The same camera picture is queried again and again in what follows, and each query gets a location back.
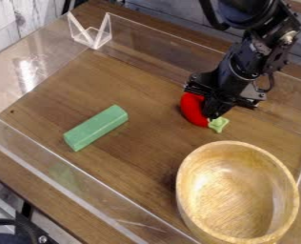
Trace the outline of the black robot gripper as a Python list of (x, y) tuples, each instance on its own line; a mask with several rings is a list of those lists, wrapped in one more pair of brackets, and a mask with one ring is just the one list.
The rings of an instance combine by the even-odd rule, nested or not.
[(254, 109), (268, 94), (268, 90), (257, 87), (254, 79), (218, 71), (193, 73), (184, 90), (205, 97), (202, 113), (206, 118), (220, 118), (233, 107)]

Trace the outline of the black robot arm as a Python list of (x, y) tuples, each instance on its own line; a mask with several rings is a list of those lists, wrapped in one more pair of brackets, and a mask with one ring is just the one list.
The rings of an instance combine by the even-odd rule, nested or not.
[(213, 71), (190, 75), (184, 90), (205, 98), (201, 115), (213, 120), (234, 107), (254, 109), (288, 64), (301, 22), (285, 0), (200, 0), (212, 27), (244, 31)]

